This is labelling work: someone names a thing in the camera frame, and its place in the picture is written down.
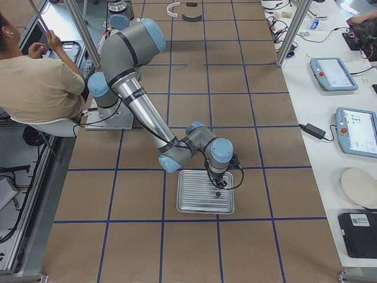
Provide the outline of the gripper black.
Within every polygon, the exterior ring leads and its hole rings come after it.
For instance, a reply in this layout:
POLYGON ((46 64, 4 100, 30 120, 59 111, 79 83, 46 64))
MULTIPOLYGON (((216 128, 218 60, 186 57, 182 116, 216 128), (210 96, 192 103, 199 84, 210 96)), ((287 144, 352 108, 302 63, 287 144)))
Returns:
POLYGON ((218 189, 225 189, 228 183, 223 179, 224 174, 217 174, 207 169, 207 175, 211 184, 218 189))

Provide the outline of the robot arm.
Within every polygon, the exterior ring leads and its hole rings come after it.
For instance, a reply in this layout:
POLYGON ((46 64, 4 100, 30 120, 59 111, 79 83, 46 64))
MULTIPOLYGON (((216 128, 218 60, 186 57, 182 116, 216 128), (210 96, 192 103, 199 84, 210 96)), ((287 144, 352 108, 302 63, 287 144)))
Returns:
POLYGON ((125 29, 135 19, 131 0, 108 1, 108 12, 110 13, 110 25, 114 29, 125 29))
POLYGON ((178 139, 139 83, 137 67, 148 64, 165 48, 163 33, 150 18, 142 18, 112 34, 102 47, 102 70, 88 80, 89 92, 98 108, 123 104, 130 110, 159 149, 158 161, 166 172, 175 172, 197 153, 202 153, 212 184, 218 189, 227 189, 223 176, 236 165, 231 141, 215 136, 199 121, 191 123, 185 137, 178 139))

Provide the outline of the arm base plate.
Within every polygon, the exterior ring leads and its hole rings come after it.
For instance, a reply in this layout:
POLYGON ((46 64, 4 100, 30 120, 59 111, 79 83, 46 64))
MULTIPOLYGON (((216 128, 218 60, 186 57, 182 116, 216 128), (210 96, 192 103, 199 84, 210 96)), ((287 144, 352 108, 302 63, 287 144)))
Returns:
POLYGON ((93 98, 91 108, 96 108, 96 110, 88 113, 85 122, 86 130, 131 130, 133 128, 134 115, 121 100, 109 108, 101 108, 97 106, 93 98))

